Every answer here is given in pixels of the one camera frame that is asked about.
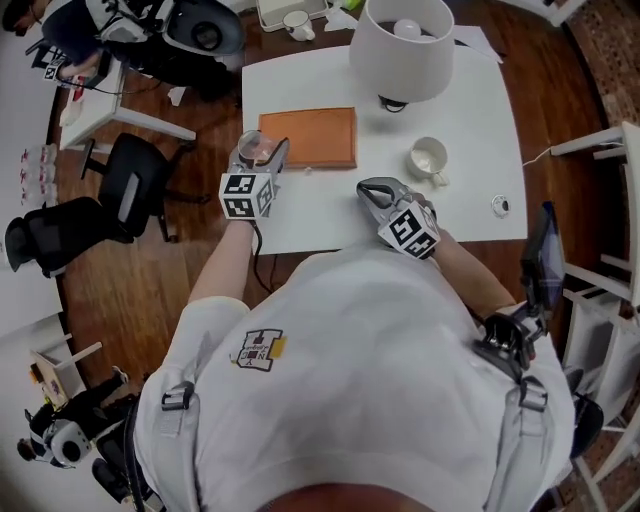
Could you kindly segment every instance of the forearm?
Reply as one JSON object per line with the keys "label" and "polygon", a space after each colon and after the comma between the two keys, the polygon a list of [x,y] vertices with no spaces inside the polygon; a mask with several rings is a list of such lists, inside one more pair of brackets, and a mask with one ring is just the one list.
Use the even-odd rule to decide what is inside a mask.
{"label": "forearm", "polygon": [[456,242],[445,230],[436,246],[434,259],[445,279],[467,307],[481,318],[514,305],[515,299],[491,271]]}
{"label": "forearm", "polygon": [[80,75],[85,71],[89,71],[100,62],[100,53],[96,52],[82,64],[66,66],[60,70],[60,78],[66,80],[76,75]]}
{"label": "forearm", "polygon": [[251,259],[253,227],[248,222],[231,221],[205,264],[189,302],[205,297],[242,300]]}

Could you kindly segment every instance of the white t-shirt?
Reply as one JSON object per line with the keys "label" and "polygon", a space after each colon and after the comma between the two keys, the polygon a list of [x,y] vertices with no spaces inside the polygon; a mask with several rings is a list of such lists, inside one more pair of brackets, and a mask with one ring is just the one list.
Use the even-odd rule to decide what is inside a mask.
{"label": "white t-shirt", "polygon": [[[152,487],[152,408],[205,333],[217,345],[196,383],[205,510],[251,512],[321,483],[482,510],[514,383],[470,349],[481,336],[435,264],[354,248],[312,257],[253,311],[190,304],[140,401],[136,454]],[[530,374],[549,393],[556,444],[541,495],[568,460],[574,408],[550,338],[536,351]]]}

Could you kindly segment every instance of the lampshade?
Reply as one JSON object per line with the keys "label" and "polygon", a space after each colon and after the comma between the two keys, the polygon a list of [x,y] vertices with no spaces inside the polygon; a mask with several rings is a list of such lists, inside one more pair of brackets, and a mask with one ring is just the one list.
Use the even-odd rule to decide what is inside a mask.
{"label": "lampshade", "polygon": [[[396,36],[394,24],[403,19],[433,37]],[[397,103],[434,98],[451,81],[453,25],[442,0],[368,0],[351,43],[351,66],[382,98]]]}

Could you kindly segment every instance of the white mug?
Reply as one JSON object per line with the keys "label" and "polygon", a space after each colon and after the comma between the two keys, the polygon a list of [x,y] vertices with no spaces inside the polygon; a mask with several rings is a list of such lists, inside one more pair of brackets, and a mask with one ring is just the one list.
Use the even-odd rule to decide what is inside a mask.
{"label": "white mug", "polygon": [[305,11],[292,11],[282,20],[287,32],[296,41],[313,41],[316,34],[311,28],[311,20]]}
{"label": "white mug", "polygon": [[446,187],[450,181],[444,173],[449,157],[444,144],[432,137],[418,139],[407,155],[407,169],[418,179],[430,179],[437,187]]}

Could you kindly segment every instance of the lamp base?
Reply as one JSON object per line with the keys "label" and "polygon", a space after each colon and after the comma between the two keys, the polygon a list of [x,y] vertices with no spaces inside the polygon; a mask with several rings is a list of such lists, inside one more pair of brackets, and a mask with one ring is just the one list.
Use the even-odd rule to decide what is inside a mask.
{"label": "lamp base", "polygon": [[402,112],[408,103],[403,103],[402,101],[390,100],[389,98],[385,98],[383,96],[378,96],[380,98],[380,105],[382,108],[392,114],[397,114],[398,112]]}

